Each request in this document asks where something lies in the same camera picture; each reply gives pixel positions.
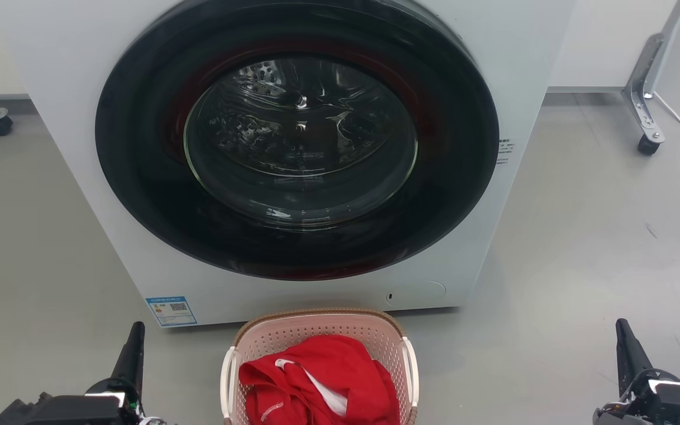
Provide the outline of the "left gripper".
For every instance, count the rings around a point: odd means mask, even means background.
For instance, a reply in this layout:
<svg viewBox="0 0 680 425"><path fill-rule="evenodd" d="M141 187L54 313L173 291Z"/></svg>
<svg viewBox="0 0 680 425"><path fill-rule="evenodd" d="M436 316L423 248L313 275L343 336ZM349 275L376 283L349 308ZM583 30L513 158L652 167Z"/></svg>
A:
<svg viewBox="0 0 680 425"><path fill-rule="evenodd" d="M110 378L84 395L41 393L35 403L16 399L0 413L0 424L165 424L140 405L146 326L133 323Z"/></svg>

